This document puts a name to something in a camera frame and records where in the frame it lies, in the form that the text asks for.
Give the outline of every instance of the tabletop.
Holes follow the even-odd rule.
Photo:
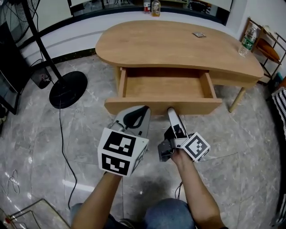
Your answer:
[[[193,32],[202,32],[198,38]],[[107,29],[96,44],[97,55],[119,67],[194,68],[263,76],[263,69],[250,53],[238,53],[240,42],[207,27],[173,21],[129,21]]]

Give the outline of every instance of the human arm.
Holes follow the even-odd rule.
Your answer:
[[[197,226],[201,229],[220,229],[225,227],[219,207],[203,184],[191,157],[182,149],[172,155],[183,181],[188,206]]]
[[[105,173],[75,215],[71,229],[102,229],[107,221],[121,176]]]

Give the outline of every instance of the electric fan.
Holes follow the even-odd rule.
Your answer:
[[[15,42],[24,37],[28,28],[31,29],[41,53],[58,78],[50,91],[50,103],[57,109],[66,108],[74,104],[83,95],[88,80],[79,71],[69,72],[61,76],[47,53],[33,22],[34,15],[37,15],[38,5],[39,0],[0,0],[0,25],[7,22]]]

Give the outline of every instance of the marble floor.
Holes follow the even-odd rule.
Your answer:
[[[97,56],[57,64],[65,74],[86,74],[83,97],[61,112],[64,149],[78,178],[71,204],[84,202],[103,175],[97,162],[97,145],[103,127],[113,116],[104,100],[116,96],[113,69]],[[49,103],[52,84],[40,90],[32,81],[25,87],[18,115],[10,114],[0,138],[0,183],[18,171],[20,194],[9,185],[8,197],[0,192],[0,208],[12,214],[45,198],[69,222],[67,202],[74,178],[61,154],[59,110]],[[249,89],[233,113],[227,111],[239,88],[216,86],[223,104],[212,114],[182,116],[188,132],[199,132],[211,145],[204,161],[197,163],[201,178],[217,201],[222,219],[230,229],[268,229],[277,204],[280,184],[278,140],[265,103],[267,91],[256,85]],[[160,199],[174,197],[181,182],[171,160],[160,163],[157,145],[168,128],[166,117],[152,117],[150,144],[144,160],[130,178],[124,178],[111,213],[116,219],[140,219]],[[185,200],[184,191],[181,199]],[[66,228],[46,204],[33,208],[42,228]],[[37,228],[31,215],[18,219]]]

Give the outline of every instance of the trash can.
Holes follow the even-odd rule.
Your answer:
[[[33,66],[42,62],[42,59],[38,59],[30,67],[32,68]],[[31,72],[31,79],[40,89],[43,89],[49,85],[51,77],[46,67],[36,68],[35,66],[35,70]]]

